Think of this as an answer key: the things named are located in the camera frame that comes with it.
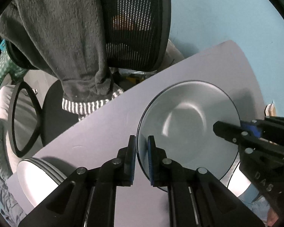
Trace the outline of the person's right hand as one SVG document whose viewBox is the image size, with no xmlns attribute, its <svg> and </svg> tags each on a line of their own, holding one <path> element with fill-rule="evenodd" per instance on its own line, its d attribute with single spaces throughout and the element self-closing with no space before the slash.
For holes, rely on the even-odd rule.
<svg viewBox="0 0 284 227">
<path fill-rule="evenodd" d="M 267 214 L 267 226 L 273 226 L 277 220 L 279 219 L 279 216 L 277 213 L 273 210 L 273 208 L 269 208 L 268 214 Z"/>
</svg>

